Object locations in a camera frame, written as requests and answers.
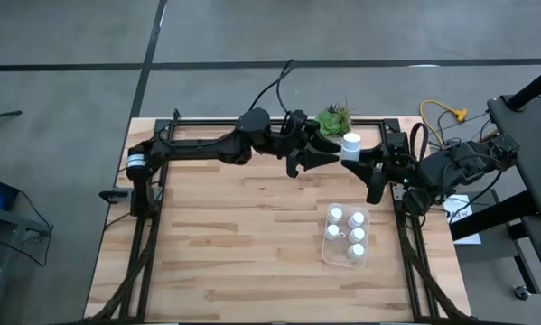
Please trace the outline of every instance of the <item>green plant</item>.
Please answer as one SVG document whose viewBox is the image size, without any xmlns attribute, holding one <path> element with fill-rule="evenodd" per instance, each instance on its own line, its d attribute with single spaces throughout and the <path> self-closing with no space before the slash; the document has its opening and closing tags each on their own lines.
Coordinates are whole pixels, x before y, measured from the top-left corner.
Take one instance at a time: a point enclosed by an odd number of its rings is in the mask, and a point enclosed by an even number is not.
<svg viewBox="0 0 541 325">
<path fill-rule="evenodd" d="M 350 111 L 348 101 L 345 102 L 344 107 L 338 103 L 326 107 L 316 117 L 316 121 L 321 125 L 321 134 L 343 136 L 348 133 L 352 123 Z"/>
</svg>

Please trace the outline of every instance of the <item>clear plastic tray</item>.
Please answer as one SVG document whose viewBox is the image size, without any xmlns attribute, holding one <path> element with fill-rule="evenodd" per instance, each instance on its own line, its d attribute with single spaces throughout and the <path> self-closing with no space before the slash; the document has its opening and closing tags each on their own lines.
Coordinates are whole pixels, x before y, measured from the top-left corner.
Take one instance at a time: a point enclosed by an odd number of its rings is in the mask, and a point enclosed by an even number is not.
<svg viewBox="0 0 541 325">
<path fill-rule="evenodd" d="M 366 208 L 332 203 L 326 212 L 326 223 L 324 226 L 325 232 L 326 227 L 331 225 L 331 223 L 328 221 L 328 216 L 333 208 L 340 208 L 342 210 L 342 218 L 336 224 L 339 227 L 339 236 L 333 240 L 322 237 L 322 260 L 333 265 L 355 268 L 364 267 L 367 264 L 368 259 L 368 225 L 370 223 L 370 212 L 368 212 Z M 347 255 L 347 250 L 353 245 L 353 243 L 349 241 L 350 231 L 352 231 L 352 229 L 349 227 L 349 218 L 355 212 L 360 212 L 364 215 L 364 223 L 361 227 L 364 230 L 365 236 L 364 239 L 358 243 L 364 246 L 364 255 L 360 259 L 350 259 Z"/>
</svg>

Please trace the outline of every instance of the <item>white bottle cap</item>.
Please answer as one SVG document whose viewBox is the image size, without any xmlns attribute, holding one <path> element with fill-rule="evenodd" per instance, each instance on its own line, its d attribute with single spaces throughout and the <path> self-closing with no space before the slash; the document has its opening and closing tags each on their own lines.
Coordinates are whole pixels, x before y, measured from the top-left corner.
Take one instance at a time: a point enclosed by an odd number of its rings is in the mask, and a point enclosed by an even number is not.
<svg viewBox="0 0 541 325">
<path fill-rule="evenodd" d="M 328 217 L 328 221 L 332 224 L 336 224 L 342 218 L 342 210 L 340 208 L 333 208 L 331 214 Z"/>
<path fill-rule="evenodd" d="M 364 222 L 364 216 L 360 212 L 356 212 L 349 218 L 349 227 L 357 228 Z"/>
<path fill-rule="evenodd" d="M 342 146 L 349 151 L 355 151 L 357 149 L 360 149 L 360 135 L 354 134 L 354 133 L 347 133 L 345 134 L 342 139 L 344 139 L 344 143 Z"/>
<path fill-rule="evenodd" d="M 334 239 L 339 235 L 339 227 L 336 225 L 330 225 L 326 227 L 326 233 L 324 234 L 327 239 Z"/>
<path fill-rule="evenodd" d="M 350 231 L 349 241 L 355 244 L 359 243 L 362 241 L 362 239 L 364 239 L 364 235 L 364 230 L 362 230 L 362 228 L 356 228 Z"/>
<path fill-rule="evenodd" d="M 354 244 L 349 247 L 348 255 L 351 259 L 359 259 L 364 255 L 364 247 L 361 244 Z"/>
</svg>

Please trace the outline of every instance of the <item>yellow cable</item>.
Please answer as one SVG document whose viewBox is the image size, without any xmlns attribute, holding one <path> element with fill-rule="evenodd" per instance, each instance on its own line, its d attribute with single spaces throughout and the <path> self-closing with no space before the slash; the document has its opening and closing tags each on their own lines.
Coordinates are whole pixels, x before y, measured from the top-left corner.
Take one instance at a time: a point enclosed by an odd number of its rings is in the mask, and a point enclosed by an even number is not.
<svg viewBox="0 0 541 325">
<path fill-rule="evenodd" d="M 454 116 L 455 118 L 457 119 L 457 121 L 459 123 L 462 123 L 465 121 L 465 117 L 467 116 L 467 113 L 468 113 L 468 110 L 467 108 L 464 108 L 464 109 L 452 109 L 448 106 L 446 106 L 445 104 L 441 103 L 441 102 L 438 102 L 436 100 L 432 100 L 432 99 L 427 99 L 427 100 L 424 100 L 421 105 L 419 105 L 418 109 L 421 113 L 421 117 L 423 118 L 423 122 L 431 129 L 431 131 L 433 131 L 433 134 L 436 135 L 437 137 L 437 140 L 439 140 L 439 145 L 440 146 L 443 146 L 443 142 L 444 142 L 444 139 L 442 139 L 441 135 L 439 135 L 439 131 L 435 130 L 434 127 L 429 123 L 429 121 L 426 120 L 426 117 L 424 116 L 424 105 L 426 104 L 435 104 L 435 105 L 438 105 L 448 111 L 450 111 Z"/>
</svg>

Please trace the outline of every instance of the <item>white paper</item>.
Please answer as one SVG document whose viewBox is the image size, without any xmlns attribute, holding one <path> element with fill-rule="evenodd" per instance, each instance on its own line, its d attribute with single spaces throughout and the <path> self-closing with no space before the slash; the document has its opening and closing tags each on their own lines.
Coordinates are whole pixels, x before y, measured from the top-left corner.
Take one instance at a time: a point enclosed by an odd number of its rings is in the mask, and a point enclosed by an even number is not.
<svg viewBox="0 0 541 325">
<path fill-rule="evenodd" d="M 444 209 L 449 211 L 451 215 L 455 213 L 458 209 L 464 207 L 467 203 L 469 203 L 469 196 L 467 195 L 458 195 L 453 194 L 447 200 L 444 202 Z M 462 209 L 461 212 L 457 213 L 455 216 L 452 216 L 451 223 L 457 222 L 458 220 L 461 220 L 463 218 L 467 218 L 472 214 L 472 208 L 471 206 Z M 465 238 L 461 238 L 459 240 L 454 241 L 455 245 L 480 245 L 480 236 L 479 234 L 470 235 Z"/>
</svg>

